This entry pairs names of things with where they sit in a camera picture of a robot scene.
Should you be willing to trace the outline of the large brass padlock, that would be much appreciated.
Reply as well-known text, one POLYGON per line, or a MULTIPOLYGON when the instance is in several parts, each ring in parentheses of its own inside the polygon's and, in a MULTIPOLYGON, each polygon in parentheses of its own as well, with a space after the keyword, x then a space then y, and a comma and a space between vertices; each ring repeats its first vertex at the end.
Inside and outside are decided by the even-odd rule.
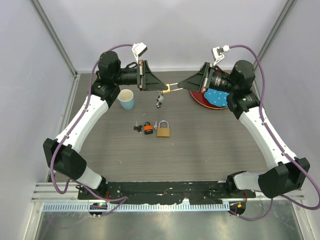
POLYGON ((169 123, 166 120, 161 120, 158 123, 156 136, 158 138, 169 138, 170 137, 169 123))

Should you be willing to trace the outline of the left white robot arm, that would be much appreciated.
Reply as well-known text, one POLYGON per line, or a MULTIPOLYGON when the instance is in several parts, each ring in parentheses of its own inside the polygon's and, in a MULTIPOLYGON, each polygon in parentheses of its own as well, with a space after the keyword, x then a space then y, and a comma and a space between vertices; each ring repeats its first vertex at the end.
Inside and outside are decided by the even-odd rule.
POLYGON ((44 141, 43 149, 51 174, 58 172, 89 187, 89 194, 100 200, 107 192, 106 180, 91 170, 80 155, 88 134, 118 98, 122 85, 136 85, 141 91, 165 91, 168 87, 151 72, 147 61, 122 68, 114 51, 100 55, 93 74, 96 80, 91 82, 82 107, 56 138, 44 141))

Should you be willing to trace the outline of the small black keys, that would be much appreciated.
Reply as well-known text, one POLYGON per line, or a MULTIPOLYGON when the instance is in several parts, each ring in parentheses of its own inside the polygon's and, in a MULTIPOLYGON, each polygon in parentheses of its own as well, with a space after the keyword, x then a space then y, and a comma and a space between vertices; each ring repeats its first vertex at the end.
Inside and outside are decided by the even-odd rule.
POLYGON ((137 122, 136 122, 135 126, 133 127, 133 129, 135 131, 137 131, 139 134, 142 132, 142 128, 143 128, 143 126, 139 125, 137 122))

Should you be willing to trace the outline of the small brass padlock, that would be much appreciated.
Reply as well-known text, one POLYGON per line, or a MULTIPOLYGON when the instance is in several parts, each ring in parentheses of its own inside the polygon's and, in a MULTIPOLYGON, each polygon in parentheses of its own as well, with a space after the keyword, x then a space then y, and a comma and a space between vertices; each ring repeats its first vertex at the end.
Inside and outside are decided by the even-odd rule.
POLYGON ((167 86, 167 89, 162 91, 163 94, 168 94, 168 93, 171 93, 174 91, 179 91, 179 90, 183 89, 181 87, 178 87, 177 82, 176 83, 167 83, 166 86, 167 86))

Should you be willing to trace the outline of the orange black padlock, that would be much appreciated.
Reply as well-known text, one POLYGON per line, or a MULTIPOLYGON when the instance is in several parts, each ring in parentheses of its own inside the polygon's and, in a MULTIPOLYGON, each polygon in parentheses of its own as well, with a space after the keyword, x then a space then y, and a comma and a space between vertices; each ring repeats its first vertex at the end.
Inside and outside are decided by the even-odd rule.
POLYGON ((150 135, 154 132, 153 126, 150 122, 146 121, 143 125, 143 132, 145 135, 150 135))

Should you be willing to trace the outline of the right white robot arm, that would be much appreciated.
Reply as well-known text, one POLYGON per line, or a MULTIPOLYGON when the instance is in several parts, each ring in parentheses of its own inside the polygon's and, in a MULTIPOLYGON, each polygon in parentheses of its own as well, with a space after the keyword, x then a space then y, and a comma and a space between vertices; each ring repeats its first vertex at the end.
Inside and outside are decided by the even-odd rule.
POLYGON ((218 66, 205 62, 197 73, 177 86, 199 93, 216 90, 228 94, 228 109, 252 135, 268 170, 264 173, 239 171, 228 175, 226 193, 236 198, 244 190, 253 190, 271 199, 300 189, 306 178, 302 170, 308 171, 310 163, 306 158, 296 157, 277 133, 269 133, 273 126, 251 90, 255 78, 254 66, 246 60, 237 61, 231 73, 224 73, 218 66))

